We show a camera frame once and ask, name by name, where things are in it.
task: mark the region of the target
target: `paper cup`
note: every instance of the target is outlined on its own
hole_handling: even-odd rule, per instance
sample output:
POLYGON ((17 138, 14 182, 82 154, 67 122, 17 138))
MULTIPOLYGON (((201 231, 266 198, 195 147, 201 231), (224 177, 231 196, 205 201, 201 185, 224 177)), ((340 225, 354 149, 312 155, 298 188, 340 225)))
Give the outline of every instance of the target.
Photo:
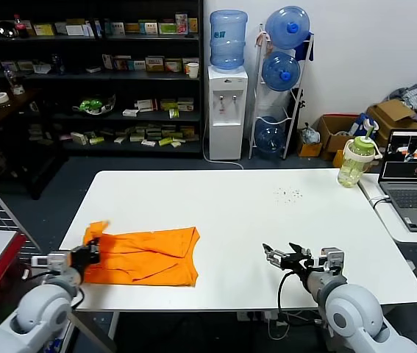
POLYGON ((188 76, 191 79, 196 79, 197 76, 199 75, 200 64, 198 64, 198 63, 188 63, 187 67, 188 67, 188 76))

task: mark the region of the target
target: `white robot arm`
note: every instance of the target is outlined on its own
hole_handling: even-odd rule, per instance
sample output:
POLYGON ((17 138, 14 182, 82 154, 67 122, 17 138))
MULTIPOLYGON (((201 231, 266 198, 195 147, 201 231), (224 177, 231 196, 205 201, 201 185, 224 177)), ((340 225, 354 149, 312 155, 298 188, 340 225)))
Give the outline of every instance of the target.
POLYGON ((341 250, 325 248, 318 259, 313 259, 309 249, 290 246, 295 252, 286 254, 263 244, 267 261, 299 276, 318 303, 331 337, 342 338, 344 346, 356 353, 417 353, 417 345, 399 335, 383 316, 377 298, 364 287, 347 283, 342 275, 341 250))
POLYGON ((61 332, 85 268, 100 261, 98 241, 34 260, 51 274, 42 285, 25 294, 17 309, 0 325, 0 352, 37 353, 61 332))

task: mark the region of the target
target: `orange cloth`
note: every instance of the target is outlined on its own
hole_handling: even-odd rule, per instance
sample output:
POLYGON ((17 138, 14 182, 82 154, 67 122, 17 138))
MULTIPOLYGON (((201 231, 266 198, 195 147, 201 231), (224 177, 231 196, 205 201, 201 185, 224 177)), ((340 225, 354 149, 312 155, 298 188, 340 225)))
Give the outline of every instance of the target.
POLYGON ((100 263, 85 272, 84 282, 114 285, 187 285, 197 277, 192 254, 200 238, 195 227, 159 232, 104 234, 108 223, 92 223, 84 244, 100 238, 100 263))

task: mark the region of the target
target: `green bottle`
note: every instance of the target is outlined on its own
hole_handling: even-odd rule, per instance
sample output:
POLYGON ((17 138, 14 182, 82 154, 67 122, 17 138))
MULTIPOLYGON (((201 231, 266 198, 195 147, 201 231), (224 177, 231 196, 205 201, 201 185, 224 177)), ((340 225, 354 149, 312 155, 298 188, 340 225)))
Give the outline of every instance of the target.
POLYGON ((345 188, 355 186, 371 162, 382 157, 376 143, 369 137, 372 131, 373 128, 367 132, 366 136, 357 136, 354 140, 348 140, 344 146, 338 182, 345 188))

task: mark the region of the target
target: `water jug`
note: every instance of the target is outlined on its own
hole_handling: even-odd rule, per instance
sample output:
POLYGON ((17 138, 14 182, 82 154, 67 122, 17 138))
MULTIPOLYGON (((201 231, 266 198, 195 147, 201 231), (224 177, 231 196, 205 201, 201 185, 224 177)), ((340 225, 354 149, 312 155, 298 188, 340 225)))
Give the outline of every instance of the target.
POLYGON ((255 144, 264 155, 280 154, 287 143, 285 132, 280 124, 272 125, 277 120, 273 116, 263 116, 263 119, 257 119, 255 123, 255 144))
POLYGON ((216 68, 232 70, 244 64, 247 13, 219 10, 211 13, 211 57, 216 68))
POLYGON ((294 49, 310 33, 310 19, 301 7, 283 7, 270 15, 265 31, 277 48, 294 49))
POLYGON ((290 55, 274 51, 262 65, 262 78, 271 90, 290 90, 299 79, 298 62, 290 55))
POLYGON ((343 148, 343 161, 339 170, 338 182, 345 188, 356 185, 371 162, 383 157, 376 143, 369 137, 372 130, 370 129, 366 136, 358 136, 353 140, 348 140, 343 148))

